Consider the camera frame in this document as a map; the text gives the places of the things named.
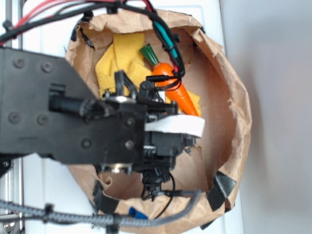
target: plastic carrot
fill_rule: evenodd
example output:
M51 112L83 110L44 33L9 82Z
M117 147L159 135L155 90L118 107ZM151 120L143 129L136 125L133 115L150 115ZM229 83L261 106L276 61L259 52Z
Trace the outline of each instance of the plastic carrot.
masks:
M153 65L153 76L173 76L173 67L168 63L159 62L157 56L155 55L150 44L145 45L140 52L145 56L145 58ZM175 79L170 79L167 81L157 82L159 86L166 86L175 82ZM172 91L166 91L166 95L172 100L176 101L179 107L188 115L198 116L197 110L187 93L183 84L180 85L178 89Z

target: green cable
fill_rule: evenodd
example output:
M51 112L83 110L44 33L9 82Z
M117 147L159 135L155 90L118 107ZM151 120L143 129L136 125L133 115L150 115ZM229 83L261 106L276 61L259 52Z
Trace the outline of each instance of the green cable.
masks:
M160 25L160 23L154 21L154 25L159 30L159 32L162 34L162 36L163 36L164 40L167 42L168 46L170 48L173 47L173 45L174 45L173 42L170 40L168 34L166 33L166 30ZM172 49L172 54L175 58L178 57L175 48Z

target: metal frame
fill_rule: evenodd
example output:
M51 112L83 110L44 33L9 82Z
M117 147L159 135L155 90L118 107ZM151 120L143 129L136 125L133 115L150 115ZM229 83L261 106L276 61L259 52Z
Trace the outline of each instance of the metal frame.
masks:
M22 17L22 8L26 0L3 0L1 4L5 4L5 18L16 22ZM18 36L17 40L8 41L6 47L22 49L22 36ZM12 166L6 174L0 179L0 199L23 204L23 160L17 158L12 160ZM8 210L0 210L0 215L11 217ZM14 224L13 228L7 228L8 224L0 225L0 233L18 234L24 227L24 222L20 221Z

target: brown paper bag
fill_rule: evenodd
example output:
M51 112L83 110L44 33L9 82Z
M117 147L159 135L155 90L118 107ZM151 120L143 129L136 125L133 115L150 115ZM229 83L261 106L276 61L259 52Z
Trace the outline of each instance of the brown paper bag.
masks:
M197 141L191 155L177 157L173 176L177 190L201 189L195 208L183 219L161 227L122 231L139 234L177 234L209 223L233 208L245 167L252 126L248 93L233 67L221 51L222 47L211 40L193 17L170 11L158 11L173 33L180 34L178 44L183 56L186 75L185 87L200 95L202 117L206 120L203 138ZM93 43L89 47L79 28ZM113 33L145 34L145 42L152 44L160 61L169 57L152 30L151 21L144 15L121 11L116 15L101 15L91 22L82 22L77 28L77 40L69 44L67 60L98 97L95 65L112 43ZM169 198L159 196L154 202L140 198L143 185L140 174L100 173L92 165L68 166L78 185L100 209L100 214L128 214L134 207L155 218ZM172 183L163 185L171 189ZM190 198L175 197L163 216L182 211Z

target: yellow cloth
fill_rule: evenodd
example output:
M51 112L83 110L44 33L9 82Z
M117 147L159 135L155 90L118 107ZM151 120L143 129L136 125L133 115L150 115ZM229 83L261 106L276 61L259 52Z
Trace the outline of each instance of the yellow cloth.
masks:
M114 34L113 44L96 64L97 82L100 97L106 90L116 91L115 72L124 70L132 82L139 88L152 72L144 66L144 56L140 49L144 46L144 34Z

